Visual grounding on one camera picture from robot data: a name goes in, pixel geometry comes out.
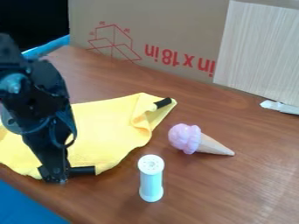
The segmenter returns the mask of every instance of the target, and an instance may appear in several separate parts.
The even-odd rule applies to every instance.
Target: wooden panel
[[[99,176],[49,185],[0,165],[0,179],[73,223],[298,223],[297,116],[261,108],[264,99],[259,96],[110,61],[72,47],[48,58],[65,77],[73,102],[146,92],[171,96],[178,105],[155,129],[149,144]],[[236,156],[189,156],[174,150],[167,132],[177,123],[200,125]],[[149,153],[165,161],[165,194],[153,204],[138,195],[136,163]]]
[[[299,106],[298,43],[299,10],[231,1],[214,82]]]

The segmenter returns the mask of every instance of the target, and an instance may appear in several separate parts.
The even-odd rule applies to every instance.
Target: white object
[[[286,105],[278,101],[264,101],[260,105],[265,109],[273,109],[286,114],[299,115],[298,107]]]
[[[163,197],[164,161],[156,155],[146,155],[139,159],[140,197],[147,202],[155,202]]]

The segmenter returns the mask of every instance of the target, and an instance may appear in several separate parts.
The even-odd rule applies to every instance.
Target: plywood board
[[[213,81],[299,106],[299,10],[256,2],[230,2]]]

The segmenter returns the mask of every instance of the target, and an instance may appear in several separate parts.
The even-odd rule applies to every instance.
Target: box diagram
[[[92,46],[88,51],[102,53],[134,63],[142,58],[133,50],[133,39],[117,24],[103,25],[94,29],[94,38],[89,39]]]

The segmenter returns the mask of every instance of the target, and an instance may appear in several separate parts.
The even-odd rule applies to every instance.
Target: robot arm
[[[77,130],[63,78],[50,62],[25,59],[6,34],[0,34],[0,98],[3,125],[22,135],[42,164],[44,181],[65,183],[74,175],[94,174],[93,166],[72,168],[67,160]]]

